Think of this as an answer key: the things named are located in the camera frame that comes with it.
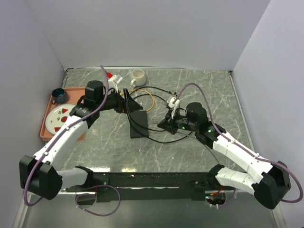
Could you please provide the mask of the black network switch box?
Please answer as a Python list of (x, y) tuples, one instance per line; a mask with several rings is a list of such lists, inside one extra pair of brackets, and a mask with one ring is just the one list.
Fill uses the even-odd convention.
[(142, 138), (149, 136), (148, 116), (146, 111), (135, 111), (129, 114), (130, 138)]

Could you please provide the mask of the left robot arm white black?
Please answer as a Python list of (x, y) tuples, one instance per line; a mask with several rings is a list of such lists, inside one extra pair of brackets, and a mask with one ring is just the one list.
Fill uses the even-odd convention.
[(128, 114), (143, 109), (131, 98), (127, 89), (124, 89), (123, 95), (116, 91), (109, 93), (108, 90), (108, 83), (97, 80), (88, 82), (84, 96), (78, 100), (54, 137), (33, 156), (22, 157), (19, 161), (19, 175), (24, 195), (30, 191), (51, 200), (62, 189), (78, 186), (88, 191), (93, 188), (94, 173), (89, 168), (76, 166), (59, 171), (58, 167), (77, 139), (99, 118), (101, 111), (113, 109), (117, 113)]

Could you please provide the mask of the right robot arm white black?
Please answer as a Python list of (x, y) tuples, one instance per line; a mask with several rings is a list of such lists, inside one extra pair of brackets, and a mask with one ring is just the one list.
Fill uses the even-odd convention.
[(178, 130), (195, 133), (203, 145), (225, 155), (243, 169), (242, 172), (219, 165), (210, 170), (208, 185), (212, 189), (229, 186), (246, 191), (268, 209), (274, 209), (291, 188), (287, 166), (281, 161), (267, 160), (248, 149), (229, 132), (213, 124), (201, 103), (192, 102), (186, 107), (186, 114), (180, 114), (179, 101), (172, 98), (166, 103), (169, 109), (165, 118), (158, 124), (171, 134)]

